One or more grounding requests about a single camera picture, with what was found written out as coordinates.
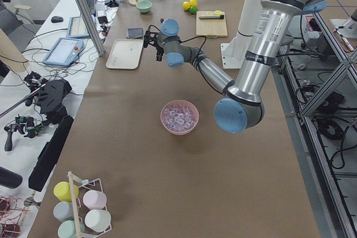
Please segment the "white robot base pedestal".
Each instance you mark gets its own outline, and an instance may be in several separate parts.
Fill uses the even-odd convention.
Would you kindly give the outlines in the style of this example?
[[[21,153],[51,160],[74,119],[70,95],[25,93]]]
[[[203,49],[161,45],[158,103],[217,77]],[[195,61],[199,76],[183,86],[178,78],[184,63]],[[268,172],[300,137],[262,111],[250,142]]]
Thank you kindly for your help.
[[[253,38],[262,11],[260,0],[244,0],[236,36],[230,43],[221,44],[223,68],[239,69]]]

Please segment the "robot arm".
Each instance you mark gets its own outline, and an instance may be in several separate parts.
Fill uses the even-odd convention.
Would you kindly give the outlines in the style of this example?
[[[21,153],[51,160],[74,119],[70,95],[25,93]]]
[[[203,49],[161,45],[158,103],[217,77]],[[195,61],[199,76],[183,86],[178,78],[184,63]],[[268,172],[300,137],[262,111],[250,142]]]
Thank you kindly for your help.
[[[179,24],[162,22],[157,32],[147,30],[144,45],[154,46],[157,59],[170,67],[190,63],[223,98],[216,103],[214,118],[228,133],[240,133],[257,125],[264,116],[260,91],[274,64],[286,31],[294,16],[322,11],[327,0],[245,0],[259,6],[254,31],[236,79],[213,63],[201,48],[185,46],[178,36]]]

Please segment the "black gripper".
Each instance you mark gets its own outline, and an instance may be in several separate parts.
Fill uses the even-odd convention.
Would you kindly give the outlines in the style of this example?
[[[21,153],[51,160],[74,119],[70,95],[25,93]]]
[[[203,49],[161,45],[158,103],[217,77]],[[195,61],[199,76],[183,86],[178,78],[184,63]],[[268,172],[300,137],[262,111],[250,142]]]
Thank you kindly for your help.
[[[163,44],[162,44],[162,33],[146,31],[143,39],[143,47],[147,48],[148,45],[152,45],[156,48],[156,61],[161,62],[164,54]]]

